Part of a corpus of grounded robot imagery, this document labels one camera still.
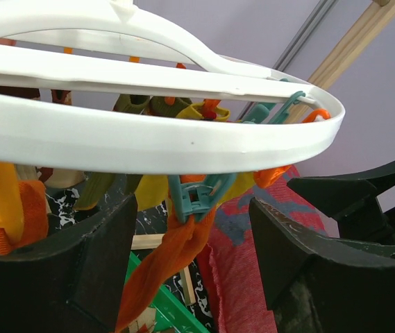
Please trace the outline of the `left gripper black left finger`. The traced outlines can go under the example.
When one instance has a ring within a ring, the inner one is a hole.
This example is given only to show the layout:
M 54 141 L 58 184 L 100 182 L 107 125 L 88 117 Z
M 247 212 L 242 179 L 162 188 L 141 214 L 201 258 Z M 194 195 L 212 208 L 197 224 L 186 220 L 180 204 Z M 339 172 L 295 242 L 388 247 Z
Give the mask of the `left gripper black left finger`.
M 129 196 L 0 256 L 0 332 L 113 332 L 136 215 Z

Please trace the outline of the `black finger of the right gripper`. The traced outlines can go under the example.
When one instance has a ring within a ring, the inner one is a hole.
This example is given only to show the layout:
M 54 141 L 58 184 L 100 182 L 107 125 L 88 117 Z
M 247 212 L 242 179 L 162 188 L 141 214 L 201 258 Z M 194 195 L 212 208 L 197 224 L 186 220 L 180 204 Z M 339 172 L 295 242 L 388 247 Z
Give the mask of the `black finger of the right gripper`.
M 384 212 L 378 201 L 395 186 L 395 160 L 359 173 L 292 178 L 287 186 L 334 219 L 341 238 L 395 245 L 395 207 Z

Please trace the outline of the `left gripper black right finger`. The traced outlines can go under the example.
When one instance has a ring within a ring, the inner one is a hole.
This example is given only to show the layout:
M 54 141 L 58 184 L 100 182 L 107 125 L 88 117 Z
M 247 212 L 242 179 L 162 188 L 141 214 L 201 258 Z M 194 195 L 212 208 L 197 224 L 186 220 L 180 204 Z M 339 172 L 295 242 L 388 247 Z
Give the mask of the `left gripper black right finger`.
M 255 212 L 295 262 L 280 283 L 260 270 L 279 332 L 395 332 L 395 246 L 330 238 L 253 199 Z

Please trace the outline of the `teal clothespin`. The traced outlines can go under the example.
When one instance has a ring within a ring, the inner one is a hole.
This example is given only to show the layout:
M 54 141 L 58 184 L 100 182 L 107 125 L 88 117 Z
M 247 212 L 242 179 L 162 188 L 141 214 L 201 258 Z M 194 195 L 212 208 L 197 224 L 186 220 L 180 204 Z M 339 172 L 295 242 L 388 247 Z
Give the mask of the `teal clothespin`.
M 190 216 L 201 221 L 232 187 L 236 173 L 210 174 L 202 181 L 180 180 L 179 175 L 167 176 L 169 193 L 174 203 L 176 216 L 186 223 Z
M 268 124 L 283 123 L 289 116 L 289 108 L 300 103 L 300 98 L 306 97 L 305 92 L 298 91 L 291 95 L 286 102 L 283 103 L 279 111 L 269 120 Z M 276 103 L 258 103 L 253 106 L 246 116 L 241 120 L 242 123 L 262 123 L 269 115 Z

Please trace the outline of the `white round clip hanger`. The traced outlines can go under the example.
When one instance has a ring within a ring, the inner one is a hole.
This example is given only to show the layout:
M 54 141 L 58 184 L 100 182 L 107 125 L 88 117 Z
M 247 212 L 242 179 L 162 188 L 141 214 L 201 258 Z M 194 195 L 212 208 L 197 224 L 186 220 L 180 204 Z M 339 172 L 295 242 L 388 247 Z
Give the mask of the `white round clip hanger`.
M 230 173 L 314 157 L 344 106 L 132 1 L 0 1 L 0 161 Z

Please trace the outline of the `red patterned pillow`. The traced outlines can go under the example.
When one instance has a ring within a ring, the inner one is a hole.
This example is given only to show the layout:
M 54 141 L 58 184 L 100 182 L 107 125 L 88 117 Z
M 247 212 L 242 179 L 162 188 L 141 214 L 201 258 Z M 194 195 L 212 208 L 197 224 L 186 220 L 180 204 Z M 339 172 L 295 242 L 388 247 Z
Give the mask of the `red patterned pillow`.
M 268 310 L 261 268 L 271 272 L 271 283 L 280 283 L 285 269 L 294 265 L 288 247 L 270 223 L 260 224 L 260 212 L 250 213 L 253 199 L 260 200 L 308 229 L 325 234 L 316 209 L 287 182 L 298 176 L 290 167 L 267 188 L 252 187 L 222 204 L 204 249 L 196 261 L 208 294 L 212 332 L 277 332 Z

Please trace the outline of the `orange argyle sock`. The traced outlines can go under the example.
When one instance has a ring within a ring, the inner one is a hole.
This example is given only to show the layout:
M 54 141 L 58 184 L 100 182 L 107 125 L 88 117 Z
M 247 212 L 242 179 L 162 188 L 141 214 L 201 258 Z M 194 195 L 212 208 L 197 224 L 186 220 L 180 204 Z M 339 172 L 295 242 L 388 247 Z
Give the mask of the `orange argyle sock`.
M 124 333 L 152 333 L 155 329 L 157 310 L 147 307 L 128 327 L 122 330 Z

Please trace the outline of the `green plastic tray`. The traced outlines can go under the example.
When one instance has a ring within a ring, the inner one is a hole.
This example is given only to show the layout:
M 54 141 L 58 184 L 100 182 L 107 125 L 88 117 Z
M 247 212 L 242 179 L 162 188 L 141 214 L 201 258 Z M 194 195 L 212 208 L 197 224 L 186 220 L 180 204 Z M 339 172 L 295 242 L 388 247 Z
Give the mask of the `green plastic tray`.
M 215 332 L 215 320 L 210 311 L 208 293 L 196 261 L 189 265 L 196 302 L 185 305 L 185 296 L 179 274 L 173 275 L 161 286 L 151 307 L 156 309 L 154 331 L 169 328 L 175 332 Z

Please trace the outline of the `mustard yellow sock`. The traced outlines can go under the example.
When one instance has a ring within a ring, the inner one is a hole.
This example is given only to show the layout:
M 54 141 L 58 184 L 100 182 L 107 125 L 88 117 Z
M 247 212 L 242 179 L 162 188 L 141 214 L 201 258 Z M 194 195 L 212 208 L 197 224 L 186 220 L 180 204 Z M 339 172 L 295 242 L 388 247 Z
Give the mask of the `mustard yellow sock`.
M 177 119 L 191 119 L 191 120 L 206 120 L 206 121 L 228 121 L 230 117 L 230 110 L 221 108 L 219 106 L 214 107 L 211 110 L 204 108 L 204 102 L 192 103 L 177 115 Z
M 142 176 L 135 197 L 138 212 L 158 206 L 166 198 L 168 193 L 168 181 L 166 175 Z

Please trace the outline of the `wooden clothes rack frame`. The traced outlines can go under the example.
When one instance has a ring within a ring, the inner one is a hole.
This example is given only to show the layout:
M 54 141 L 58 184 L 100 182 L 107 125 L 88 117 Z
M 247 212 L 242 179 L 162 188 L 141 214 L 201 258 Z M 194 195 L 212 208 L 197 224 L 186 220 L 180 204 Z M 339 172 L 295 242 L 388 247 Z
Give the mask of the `wooden clothes rack frame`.
M 379 1 L 374 1 L 338 42 L 313 75 L 311 75 L 311 82 L 318 83 L 323 88 L 330 87 L 337 77 L 368 46 L 370 41 L 380 33 L 382 28 L 388 24 L 394 15 L 395 1 L 386 1 L 384 5 Z M 181 110 L 192 103 L 187 98 L 154 96 L 146 100 L 144 107 L 150 115 L 176 118 L 176 115 Z M 219 106 L 218 101 L 204 101 L 204 108 L 206 110 L 211 110 L 216 106 Z M 129 179 L 131 179 L 129 186 L 132 193 L 135 193 L 141 178 L 142 176 L 138 175 L 129 176 Z M 168 216 L 172 211 L 175 212 L 174 203 L 169 193 L 169 184 L 167 196 L 163 201 L 167 204 Z

